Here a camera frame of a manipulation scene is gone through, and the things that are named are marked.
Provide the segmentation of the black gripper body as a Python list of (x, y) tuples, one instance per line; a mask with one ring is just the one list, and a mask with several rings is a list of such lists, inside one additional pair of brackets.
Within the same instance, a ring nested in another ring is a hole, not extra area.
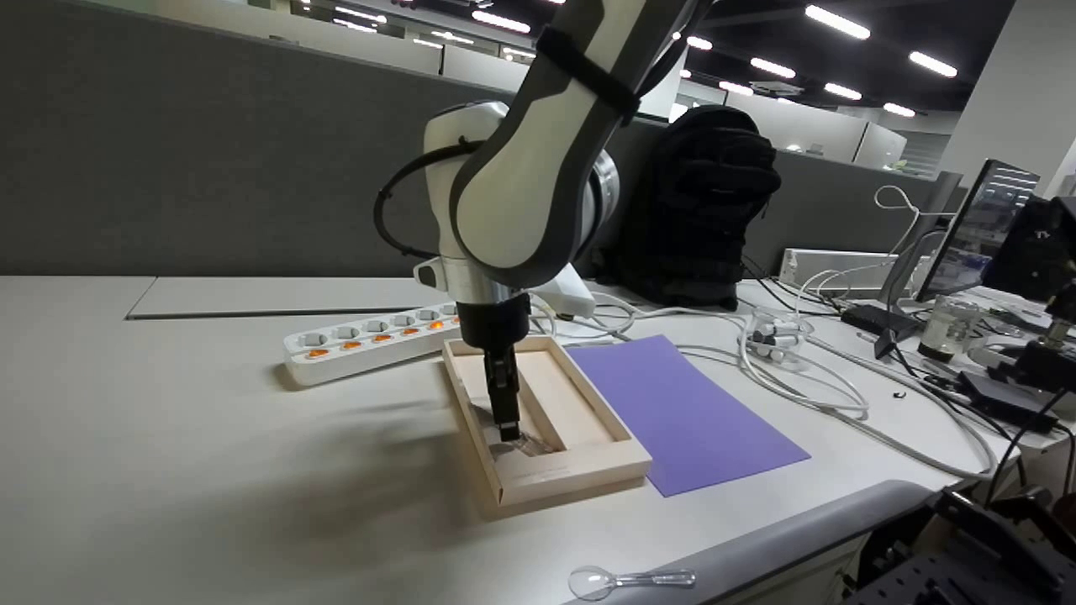
[(508, 301), (462, 301), (459, 320), (462, 320), (462, 336), (468, 345), (477, 345), (492, 356), (508, 356), (511, 345), (528, 332), (528, 313), (533, 301), (528, 294), (514, 294)]

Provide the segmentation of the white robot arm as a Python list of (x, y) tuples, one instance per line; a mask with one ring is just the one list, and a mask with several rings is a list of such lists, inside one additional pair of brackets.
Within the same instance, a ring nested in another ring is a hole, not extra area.
[(504, 439), (519, 436), (514, 343), (528, 332), (528, 293), (573, 263), (598, 152), (680, 59), (685, 31), (710, 5), (565, 0), (511, 105), (472, 105), (425, 132), (427, 145), (463, 145), (463, 155), (427, 166), (436, 254), (418, 274), (459, 301), (462, 336), (483, 352)]

